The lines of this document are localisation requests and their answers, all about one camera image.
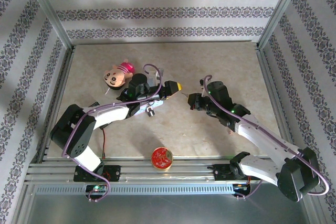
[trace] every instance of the red wire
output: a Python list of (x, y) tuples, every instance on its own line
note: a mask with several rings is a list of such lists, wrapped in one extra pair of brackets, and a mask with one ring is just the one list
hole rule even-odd
[(105, 136), (105, 130), (104, 129), (101, 129), (101, 130), (103, 131), (103, 135), (104, 135), (102, 159), (105, 159), (105, 142), (106, 142), (106, 136)]

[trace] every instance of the red lid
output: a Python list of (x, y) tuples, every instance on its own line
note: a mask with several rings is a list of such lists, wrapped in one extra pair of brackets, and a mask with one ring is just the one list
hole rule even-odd
[(152, 164), (158, 169), (168, 169), (173, 163), (173, 154), (165, 147), (159, 147), (152, 154)]

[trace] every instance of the beige floor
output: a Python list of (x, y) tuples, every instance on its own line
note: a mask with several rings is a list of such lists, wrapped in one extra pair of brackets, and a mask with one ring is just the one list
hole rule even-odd
[[(214, 42), (181, 44), (125, 44), (77, 46), (58, 116), (75, 103), (89, 106), (113, 102), (121, 91), (104, 93), (103, 73), (127, 58), (143, 72), (145, 63), (164, 69), (164, 81), (183, 86), (182, 92), (201, 92), (199, 79), (207, 74), (228, 87), (233, 101), (251, 110), (259, 120), (279, 134), (275, 116), (252, 43)], [(150, 157), (159, 147), (174, 156), (234, 156), (241, 151), (260, 155), (258, 148), (204, 112), (191, 111), (181, 93), (155, 109), (155, 116), (141, 114), (113, 122), (106, 128), (108, 157)], [(94, 131), (89, 146), (101, 156), (103, 135)], [(48, 158), (58, 158), (61, 149), (50, 144)]]

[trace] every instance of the toy figure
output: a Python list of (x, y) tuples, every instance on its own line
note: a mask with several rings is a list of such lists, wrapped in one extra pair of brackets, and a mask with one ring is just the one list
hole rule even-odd
[(134, 65), (129, 63), (128, 60), (124, 60), (119, 66), (113, 65), (112, 70), (105, 71), (104, 80), (109, 89), (119, 90), (125, 84), (125, 80), (131, 78), (134, 73)]

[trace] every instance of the patterned wallpaper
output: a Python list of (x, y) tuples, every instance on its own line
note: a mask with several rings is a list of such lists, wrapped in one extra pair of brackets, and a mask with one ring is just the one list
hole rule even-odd
[(319, 201), (336, 223), (335, 0), (291, 0), (264, 48), (290, 134), (312, 148), (331, 190)]
[(65, 48), (37, 0), (0, 0), (0, 223), (10, 223)]
[(278, 0), (50, 0), (74, 44), (257, 41)]

